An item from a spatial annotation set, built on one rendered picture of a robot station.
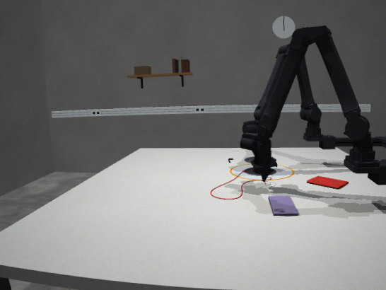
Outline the purple smartphone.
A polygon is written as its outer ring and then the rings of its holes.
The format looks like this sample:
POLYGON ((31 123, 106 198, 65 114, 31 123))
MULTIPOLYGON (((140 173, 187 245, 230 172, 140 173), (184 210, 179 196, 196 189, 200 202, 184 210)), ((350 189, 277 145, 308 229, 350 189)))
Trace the purple smartphone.
POLYGON ((274 216, 298 216, 298 211, 290 196, 269 196, 274 216))

